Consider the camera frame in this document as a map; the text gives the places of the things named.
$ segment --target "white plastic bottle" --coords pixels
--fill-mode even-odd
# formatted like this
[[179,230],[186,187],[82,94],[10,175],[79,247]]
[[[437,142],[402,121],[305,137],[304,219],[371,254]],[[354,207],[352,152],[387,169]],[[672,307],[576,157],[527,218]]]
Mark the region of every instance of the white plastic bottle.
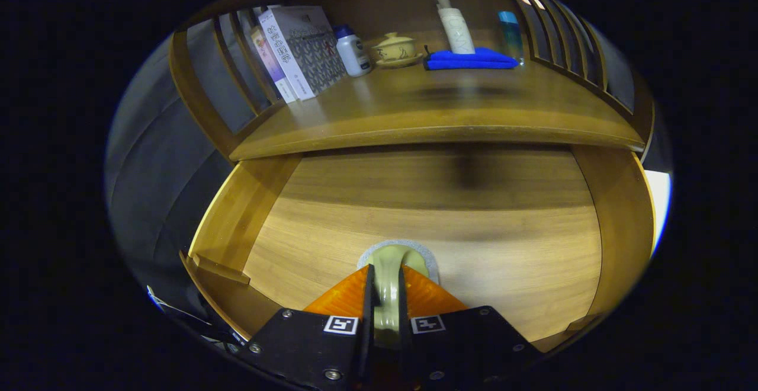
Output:
[[450,43],[450,50],[453,53],[470,55],[474,51],[474,42],[471,41],[471,34],[468,32],[466,21],[461,15],[461,11],[450,5],[450,0],[436,0],[436,8],[439,12],[439,19],[445,27],[447,41]]
[[348,25],[334,27],[336,51],[345,64],[350,77],[359,77],[371,71],[371,59],[363,51],[363,43]]

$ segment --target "blue bottle cap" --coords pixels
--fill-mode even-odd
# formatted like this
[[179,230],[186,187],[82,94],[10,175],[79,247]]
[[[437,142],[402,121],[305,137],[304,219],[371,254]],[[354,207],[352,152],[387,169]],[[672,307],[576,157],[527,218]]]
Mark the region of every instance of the blue bottle cap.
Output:
[[497,13],[498,18],[500,18],[500,22],[509,22],[511,24],[519,24],[519,21],[516,19],[515,13],[512,11],[500,11]]
[[332,29],[334,30],[334,37],[338,39],[355,34],[349,25],[338,25],[336,27],[332,27]]

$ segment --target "blue cloth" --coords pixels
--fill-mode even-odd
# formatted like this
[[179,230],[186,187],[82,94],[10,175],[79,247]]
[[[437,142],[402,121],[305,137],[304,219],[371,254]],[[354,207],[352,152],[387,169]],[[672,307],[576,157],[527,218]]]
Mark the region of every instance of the blue cloth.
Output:
[[427,70],[452,70],[452,69],[513,69],[519,65],[519,61],[495,52],[485,47],[474,49],[476,53],[462,55],[452,53],[449,50],[429,54],[424,62]]
[[495,52],[485,47],[474,48],[476,53],[462,55],[453,53],[449,50],[441,50],[430,54],[430,61],[491,61],[491,62],[511,62],[514,61],[510,56]]
[[515,59],[512,62],[493,61],[428,61],[425,64],[427,70],[453,70],[453,69],[513,69],[519,65]]

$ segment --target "book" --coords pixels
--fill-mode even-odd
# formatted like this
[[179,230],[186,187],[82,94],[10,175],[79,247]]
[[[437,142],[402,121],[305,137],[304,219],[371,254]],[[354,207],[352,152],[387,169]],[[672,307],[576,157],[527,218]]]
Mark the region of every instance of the book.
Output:
[[336,51],[336,37],[319,6],[269,8],[258,17],[295,94],[306,100],[347,74]]
[[293,91],[292,86],[287,81],[287,77],[284,75],[284,71],[274,56],[274,51],[269,46],[268,40],[266,40],[260,27],[255,27],[252,30],[251,37],[252,44],[255,45],[255,50],[258,51],[258,56],[260,56],[263,66],[266,67],[268,75],[274,81],[274,86],[276,86],[284,102],[290,103],[297,100],[295,91]]

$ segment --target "wooden shelf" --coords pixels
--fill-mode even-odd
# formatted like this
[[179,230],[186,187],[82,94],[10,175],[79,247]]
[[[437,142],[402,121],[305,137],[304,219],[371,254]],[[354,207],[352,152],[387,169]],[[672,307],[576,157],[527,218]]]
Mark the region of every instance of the wooden shelf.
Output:
[[264,296],[300,310],[354,272],[363,251],[392,238],[427,246],[447,291],[470,307],[492,305],[530,341],[583,318],[598,289],[598,216],[561,146],[309,154],[243,272]]
[[350,146],[425,142],[581,143],[642,152],[644,141],[589,89],[528,62],[514,70],[422,65],[344,77],[282,107],[233,161]]

